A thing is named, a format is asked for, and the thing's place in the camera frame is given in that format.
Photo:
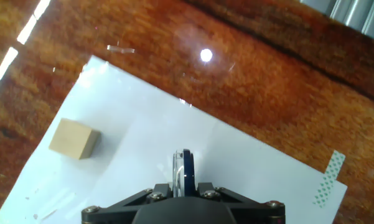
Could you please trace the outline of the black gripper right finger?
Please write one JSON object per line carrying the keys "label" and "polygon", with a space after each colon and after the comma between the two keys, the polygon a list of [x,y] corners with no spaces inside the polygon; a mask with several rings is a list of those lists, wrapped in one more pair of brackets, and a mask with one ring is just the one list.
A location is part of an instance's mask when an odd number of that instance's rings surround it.
{"label": "black gripper right finger", "polygon": [[197,195],[226,206],[237,223],[286,223],[285,204],[276,200],[259,203],[224,187],[214,187],[210,182],[198,183]]}

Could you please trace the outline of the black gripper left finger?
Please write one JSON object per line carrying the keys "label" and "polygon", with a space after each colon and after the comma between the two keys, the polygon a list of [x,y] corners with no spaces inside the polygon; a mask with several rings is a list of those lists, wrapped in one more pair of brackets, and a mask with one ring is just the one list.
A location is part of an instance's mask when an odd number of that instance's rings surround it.
{"label": "black gripper left finger", "polygon": [[109,207],[92,205],[82,210],[82,223],[132,223],[137,212],[145,205],[172,198],[169,184],[156,184]]}

